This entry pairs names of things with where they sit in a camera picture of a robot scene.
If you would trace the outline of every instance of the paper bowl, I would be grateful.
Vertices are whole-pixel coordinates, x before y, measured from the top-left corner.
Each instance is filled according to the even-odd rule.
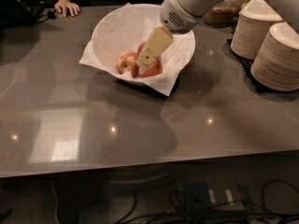
[[[136,4],[112,11],[97,24],[93,31],[91,40],[95,59],[93,66],[126,82],[148,85],[168,95],[180,70],[194,54],[195,37],[192,31],[186,35],[174,35],[174,43],[161,56],[164,71],[160,75],[132,78],[129,73],[120,75],[116,66],[116,61],[122,53],[137,52],[138,46],[148,39],[152,29],[157,26],[162,26],[160,6]]]

